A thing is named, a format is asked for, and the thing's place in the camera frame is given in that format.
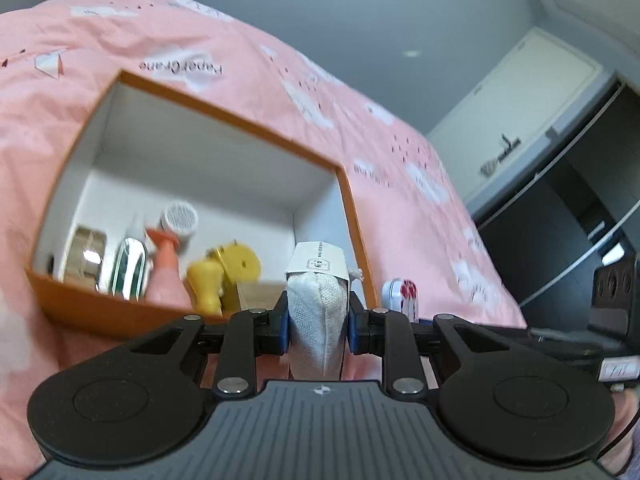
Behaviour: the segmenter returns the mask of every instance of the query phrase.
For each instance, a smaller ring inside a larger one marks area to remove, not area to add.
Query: container lid
[[[198,212],[188,202],[174,202],[162,212],[160,223],[165,231],[180,238],[189,237],[198,228]]]

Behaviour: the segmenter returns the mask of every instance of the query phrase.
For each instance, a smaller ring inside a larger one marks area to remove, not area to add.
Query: yellow toy
[[[207,258],[219,261],[225,269],[225,289],[236,282],[256,282],[262,267],[258,256],[246,245],[234,242],[207,252]]]
[[[222,316],[222,281],[225,269],[213,258],[204,258],[189,266],[187,281],[196,295],[196,310],[203,316]]]

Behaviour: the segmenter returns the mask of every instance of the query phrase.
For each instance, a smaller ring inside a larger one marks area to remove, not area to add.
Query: wooden block
[[[273,310],[286,286],[285,282],[237,282],[222,296],[222,308],[224,312],[249,308]]]

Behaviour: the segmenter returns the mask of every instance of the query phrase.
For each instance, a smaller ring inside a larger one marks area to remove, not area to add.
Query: orange box
[[[176,199],[192,203],[200,219],[180,252],[183,276],[208,249],[237,240],[260,258],[262,280],[282,281],[297,242],[323,241],[342,247],[348,266],[362,270],[363,285],[355,283],[354,291],[376,305],[341,166],[228,110],[121,72],[76,133],[42,213],[26,272],[47,317],[123,338],[183,316],[171,307],[62,283],[77,226],[107,235],[99,282],[105,291],[133,216],[157,225]]]

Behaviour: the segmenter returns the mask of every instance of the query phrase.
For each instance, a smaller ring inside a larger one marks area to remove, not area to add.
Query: bed
[[[43,62],[58,58],[54,69]],[[421,318],[450,312],[525,325],[437,154],[383,107],[277,38],[193,0],[49,0],[0,16],[3,480],[23,478],[43,460],[26,423],[33,389],[114,343],[52,325],[24,266],[72,132],[121,68],[342,164],[374,286],[413,280]]]

